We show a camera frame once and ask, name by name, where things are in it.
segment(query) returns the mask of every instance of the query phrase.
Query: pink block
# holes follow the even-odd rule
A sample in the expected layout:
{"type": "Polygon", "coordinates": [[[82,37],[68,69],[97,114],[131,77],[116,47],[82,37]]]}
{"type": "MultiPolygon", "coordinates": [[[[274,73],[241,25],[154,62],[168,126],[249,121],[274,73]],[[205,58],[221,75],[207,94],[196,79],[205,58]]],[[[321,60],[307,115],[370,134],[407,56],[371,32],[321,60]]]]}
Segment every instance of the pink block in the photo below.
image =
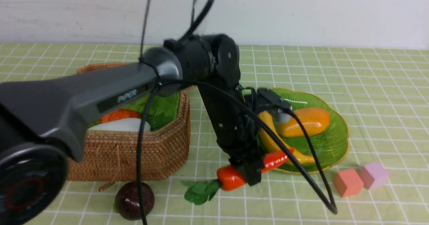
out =
{"type": "Polygon", "coordinates": [[[363,166],[359,176],[365,188],[370,190],[384,185],[389,177],[389,173],[380,162],[373,162],[363,166]]]}

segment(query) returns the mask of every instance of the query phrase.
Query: toy carrot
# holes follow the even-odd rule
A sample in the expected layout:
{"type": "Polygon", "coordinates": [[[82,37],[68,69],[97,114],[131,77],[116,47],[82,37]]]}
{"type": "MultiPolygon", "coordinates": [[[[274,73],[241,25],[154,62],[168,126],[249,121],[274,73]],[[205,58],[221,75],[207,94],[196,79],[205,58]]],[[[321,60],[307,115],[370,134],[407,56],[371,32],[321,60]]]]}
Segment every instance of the toy carrot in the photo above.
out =
{"type": "MultiPolygon", "coordinates": [[[[288,157],[282,151],[268,153],[264,158],[265,168],[261,173],[275,169],[288,160],[288,157]]],[[[233,191],[246,184],[244,177],[233,166],[228,165],[218,169],[217,179],[210,181],[182,181],[187,186],[184,198],[195,205],[202,205],[216,195],[219,189],[224,191],[233,191]]]]}

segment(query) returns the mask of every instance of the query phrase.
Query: toy mango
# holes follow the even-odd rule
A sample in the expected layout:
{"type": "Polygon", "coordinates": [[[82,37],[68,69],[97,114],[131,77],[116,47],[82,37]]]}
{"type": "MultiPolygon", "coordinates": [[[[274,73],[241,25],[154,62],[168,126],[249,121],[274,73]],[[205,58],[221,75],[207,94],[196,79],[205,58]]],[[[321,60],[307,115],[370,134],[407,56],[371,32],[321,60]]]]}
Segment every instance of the toy mango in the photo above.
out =
{"type": "MultiPolygon", "coordinates": [[[[331,122],[329,113],[324,109],[309,107],[294,112],[310,137],[320,135],[331,122]]],[[[292,117],[287,123],[279,123],[278,128],[280,135],[286,138],[304,136],[301,127],[292,117]]]]}

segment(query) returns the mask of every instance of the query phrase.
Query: text logo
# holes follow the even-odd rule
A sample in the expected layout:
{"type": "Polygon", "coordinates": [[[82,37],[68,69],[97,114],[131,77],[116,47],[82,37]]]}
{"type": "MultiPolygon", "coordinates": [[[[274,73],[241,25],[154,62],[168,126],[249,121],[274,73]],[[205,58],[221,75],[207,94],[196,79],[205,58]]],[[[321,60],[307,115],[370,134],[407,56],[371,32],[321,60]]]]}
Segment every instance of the text logo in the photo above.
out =
{"type": "Polygon", "coordinates": [[[133,89],[130,92],[125,93],[124,95],[121,95],[118,97],[118,103],[122,103],[130,98],[133,98],[137,95],[137,90],[133,89]]]}

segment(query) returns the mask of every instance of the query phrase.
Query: plate gold rim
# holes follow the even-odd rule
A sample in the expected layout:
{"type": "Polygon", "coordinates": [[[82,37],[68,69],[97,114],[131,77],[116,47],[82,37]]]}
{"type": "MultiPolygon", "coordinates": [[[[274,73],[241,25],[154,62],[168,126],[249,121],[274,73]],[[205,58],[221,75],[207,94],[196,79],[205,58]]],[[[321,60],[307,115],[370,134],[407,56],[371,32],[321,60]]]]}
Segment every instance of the plate gold rim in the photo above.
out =
{"type": "MultiPolygon", "coordinates": [[[[322,98],[317,97],[316,95],[313,95],[313,94],[310,94],[310,93],[307,93],[307,92],[293,91],[293,90],[287,89],[287,88],[277,88],[276,87],[276,88],[270,88],[270,90],[271,89],[283,89],[285,91],[290,91],[290,92],[293,92],[293,93],[300,93],[300,94],[306,94],[306,95],[314,96],[315,98],[317,98],[317,99],[321,100],[323,103],[325,103],[330,110],[332,110],[334,113],[336,113],[337,115],[339,115],[342,118],[342,120],[344,121],[344,123],[346,124],[346,127],[347,127],[347,150],[344,153],[344,155],[343,155],[342,158],[340,158],[337,162],[334,162],[333,164],[331,164],[331,165],[323,168],[322,171],[328,170],[329,168],[331,168],[331,167],[339,164],[341,161],[343,161],[346,158],[346,156],[348,155],[349,150],[350,150],[350,130],[349,130],[349,125],[348,125],[347,121],[345,120],[345,118],[340,113],[336,112],[334,109],[331,108],[331,106],[325,100],[323,100],[322,98]]],[[[289,170],[283,170],[283,169],[280,169],[280,168],[276,168],[276,169],[273,169],[273,170],[274,171],[279,171],[279,172],[282,172],[282,173],[287,173],[287,174],[299,174],[299,175],[301,174],[298,171],[289,171],[289,170]]],[[[318,170],[310,171],[310,172],[307,171],[307,173],[308,174],[316,174],[316,173],[319,173],[319,171],[318,170]]]]}

